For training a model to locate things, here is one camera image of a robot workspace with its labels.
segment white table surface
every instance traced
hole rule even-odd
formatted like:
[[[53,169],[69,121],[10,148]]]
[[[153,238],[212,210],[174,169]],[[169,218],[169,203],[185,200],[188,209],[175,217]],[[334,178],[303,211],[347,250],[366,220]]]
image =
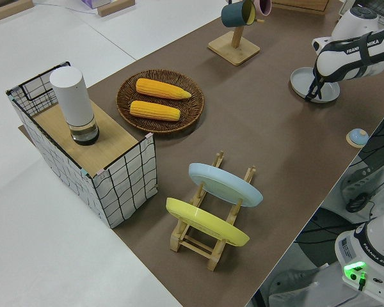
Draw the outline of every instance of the white table surface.
[[[138,0],[104,18],[80,0],[35,2],[0,20],[0,306],[180,306],[50,170],[5,91],[63,61],[91,86],[218,17],[224,0]]]
[[[221,9],[226,5],[225,0],[136,0],[130,8],[99,17],[92,15],[97,10],[81,1],[35,2],[75,10],[71,11],[134,59],[140,59],[220,17]]]

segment corn cob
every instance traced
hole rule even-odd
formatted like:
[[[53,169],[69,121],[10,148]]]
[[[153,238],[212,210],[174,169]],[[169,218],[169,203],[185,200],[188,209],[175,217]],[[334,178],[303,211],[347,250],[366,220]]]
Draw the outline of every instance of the corn cob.
[[[137,117],[151,118],[153,120],[168,120],[172,122],[176,122],[180,118],[179,109],[140,100],[134,100],[131,103],[129,113]]]
[[[139,78],[136,81],[136,91],[159,98],[185,99],[191,97],[189,92],[178,86],[146,78]]]

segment brown tabletop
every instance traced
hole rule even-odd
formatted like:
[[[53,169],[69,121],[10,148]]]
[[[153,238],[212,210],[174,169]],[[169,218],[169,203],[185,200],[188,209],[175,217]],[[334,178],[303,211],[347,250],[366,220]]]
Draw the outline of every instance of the brown tabletop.
[[[291,89],[292,72],[314,64],[312,39],[330,36],[335,26],[341,3],[329,5],[327,15],[274,9],[264,24],[245,27],[243,37],[260,53],[241,66],[207,48],[228,31],[217,19],[89,89],[92,100],[138,139],[145,133],[116,110],[117,91],[130,76],[153,68],[176,70],[205,95],[192,133],[156,137],[159,192],[115,228],[184,306],[244,306],[358,153],[346,134],[354,128],[372,133],[384,118],[384,72],[341,82],[340,97],[328,104],[305,102]],[[252,184],[264,201],[241,209],[235,225],[251,239],[241,248],[226,246],[211,272],[206,258],[183,247],[170,250],[177,221],[165,202],[167,197],[189,201],[196,189],[189,164],[211,164],[219,150],[225,151],[222,168],[239,177],[256,165]],[[208,195],[202,208],[226,218],[230,207]]]

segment mug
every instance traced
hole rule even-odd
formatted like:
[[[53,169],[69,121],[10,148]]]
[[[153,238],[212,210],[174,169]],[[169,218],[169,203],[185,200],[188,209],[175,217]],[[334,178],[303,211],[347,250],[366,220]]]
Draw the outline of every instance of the mug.
[[[232,3],[232,0],[228,1],[221,12],[221,20],[225,27],[240,27],[249,26],[255,21],[255,5],[252,0],[243,0],[236,3]]]
[[[256,17],[268,16],[271,11],[271,0],[253,0],[256,9]]]

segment pink mug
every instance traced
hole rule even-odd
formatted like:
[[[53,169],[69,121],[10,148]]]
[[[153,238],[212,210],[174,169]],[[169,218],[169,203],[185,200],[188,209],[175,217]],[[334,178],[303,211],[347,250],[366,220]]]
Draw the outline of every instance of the pink mug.
[[[256,18],[267,16],[271,11],[271,0],[253,0],[256,9]]]

